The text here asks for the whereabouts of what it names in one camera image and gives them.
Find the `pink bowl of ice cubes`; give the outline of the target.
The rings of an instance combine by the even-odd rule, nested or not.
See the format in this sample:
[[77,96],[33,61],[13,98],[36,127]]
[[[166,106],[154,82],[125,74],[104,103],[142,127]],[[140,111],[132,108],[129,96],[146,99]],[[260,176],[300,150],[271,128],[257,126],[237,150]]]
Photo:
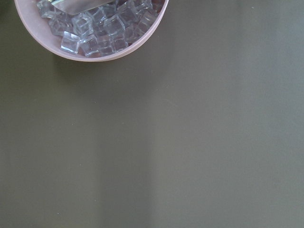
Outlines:
[[80,62],[105,62],[110,60],[115,60],[122,58],[138,48],[140,48],[155,32],[159,23],[161,22],[164,13],[166,11],[168,1],[166,0],[163,4],[162,10],[160,11],[157,19],[153,23],[153,25],[147,30],[147,32],[134,44],[130,45],[128,48],[114,53],[112,55],[108,55],[105,57],[85,57],[82,55],[73,55],[67,52],[62,51],[59,48],[61,43],[61,39],[52,35],[48,23],[46,20],[40,17],[38,13],[38,8],[36,7],[35,0],[16,0],[15,6],[18,12],[18,15],[26,28],[29,34],[46,50],[52,52],[53,54],[60,56],[65,59],[80,61]]

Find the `metal ice scoop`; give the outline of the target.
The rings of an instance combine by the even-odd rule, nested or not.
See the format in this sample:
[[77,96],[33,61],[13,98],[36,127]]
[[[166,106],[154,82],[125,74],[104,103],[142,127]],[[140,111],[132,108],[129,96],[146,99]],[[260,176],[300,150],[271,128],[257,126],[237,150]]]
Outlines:
[[112,3],[113,0],[50,0],[49,2],[58,10],[76,15]]

